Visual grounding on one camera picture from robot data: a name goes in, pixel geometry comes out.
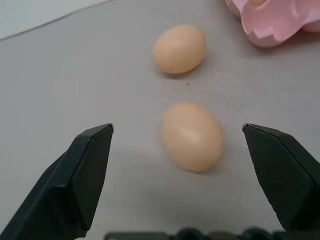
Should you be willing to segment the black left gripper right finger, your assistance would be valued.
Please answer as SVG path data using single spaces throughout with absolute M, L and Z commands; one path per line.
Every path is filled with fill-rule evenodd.
M 320 230 L 320 162 L 293 136 L 242 127 L 258 182 L 286 231 Z

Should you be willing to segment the pink egg carton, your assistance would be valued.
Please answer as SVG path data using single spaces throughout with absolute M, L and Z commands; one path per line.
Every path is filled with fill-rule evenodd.
M 224 1 L 258 47 L 276 47 L 300 30 L 320 33 L 320 0 L 266 0 L 261 6 L 249 0 Z

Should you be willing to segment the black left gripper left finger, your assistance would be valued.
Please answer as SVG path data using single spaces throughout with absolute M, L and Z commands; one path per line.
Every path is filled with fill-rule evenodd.
M 104 186 L 114 127 L 79 134 L 38 179 L 0 240 L 76 240 L 90 230 Z

